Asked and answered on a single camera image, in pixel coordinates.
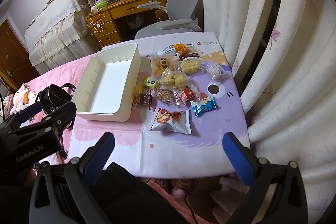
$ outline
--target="bolt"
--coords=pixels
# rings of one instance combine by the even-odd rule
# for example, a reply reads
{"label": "bolt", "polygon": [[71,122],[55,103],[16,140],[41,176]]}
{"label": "bolt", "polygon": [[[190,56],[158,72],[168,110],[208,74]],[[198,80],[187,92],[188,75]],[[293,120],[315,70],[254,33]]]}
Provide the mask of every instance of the bolt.
{"label": "bolt", "polygon": [[70,160],[71,164],[77,164],[79,162],[79,158],[78,157],[73,157],[71,160]]}
{"label": "bolt", "polygon": [[47,161],[44,161],[43,163],[41,163],[40,167],[41,168],[45,168],[49,165],[49,163]]}
{"label": "bolt", "polygon": [[289,165],[293,168],[297,168],[297,163],[295,161],[291,161]]}
{"label": "bolt", "polygon": [[267,160],[266,158],[264,158],[264,157],[261,157],[261,158],[259,158],[258,160],[259,160],[259,162],[260,162],[261,164],[266,164],[266,163],[268,163],[268,160]]}

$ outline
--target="plastic tray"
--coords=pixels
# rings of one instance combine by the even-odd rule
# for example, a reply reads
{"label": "plastic tray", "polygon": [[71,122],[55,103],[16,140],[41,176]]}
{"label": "plastic tray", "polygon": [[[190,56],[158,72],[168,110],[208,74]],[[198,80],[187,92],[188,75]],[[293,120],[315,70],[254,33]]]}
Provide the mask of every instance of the plastic tray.
{"label": "plastic tray", "polygon": [[127,121],[140,64],[135,43],[98,52],[88,62],[73,94],[76,115],[94,121]]}

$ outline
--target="gray chair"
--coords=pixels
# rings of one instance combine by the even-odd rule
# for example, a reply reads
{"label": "gray chair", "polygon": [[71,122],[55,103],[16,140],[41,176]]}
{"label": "gray chair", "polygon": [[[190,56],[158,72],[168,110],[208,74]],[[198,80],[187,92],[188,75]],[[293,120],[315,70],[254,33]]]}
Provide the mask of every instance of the gray chair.
{"label": "gray chair", "polygon": [[167,7],[161,6],[160,2],[149,2],[139,5],[138,8],[164,10],[170,20],[160,21],[144,27],[137,32],[135,39],[169,33],[202,32],[202,29],[198,26],[198,19],[195,17],[195,9],[198,1],[199,0],[167,0]]}

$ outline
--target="cartoon eye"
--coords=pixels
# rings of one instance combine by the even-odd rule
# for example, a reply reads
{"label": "cartoon eye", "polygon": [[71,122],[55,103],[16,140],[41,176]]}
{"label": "cartoon eye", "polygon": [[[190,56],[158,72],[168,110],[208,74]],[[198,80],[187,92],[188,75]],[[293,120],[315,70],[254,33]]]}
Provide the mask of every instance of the cartoon eye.
{"label": "cartoon eye", "polygon": [[215,98],[220,98],[225,95],[225,87],[220,82],[211,82],[207,86],[209,95]]}

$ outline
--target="wooden door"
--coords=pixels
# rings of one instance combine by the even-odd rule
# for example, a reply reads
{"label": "wooden door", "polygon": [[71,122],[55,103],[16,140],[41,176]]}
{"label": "wooden door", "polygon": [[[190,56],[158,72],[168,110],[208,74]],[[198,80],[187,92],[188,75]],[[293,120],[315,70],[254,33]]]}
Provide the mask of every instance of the wooden door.
{"label": "wooden door", "polygon": [[0,26],[0,75],[14,90],[39,76],[7,20]]}

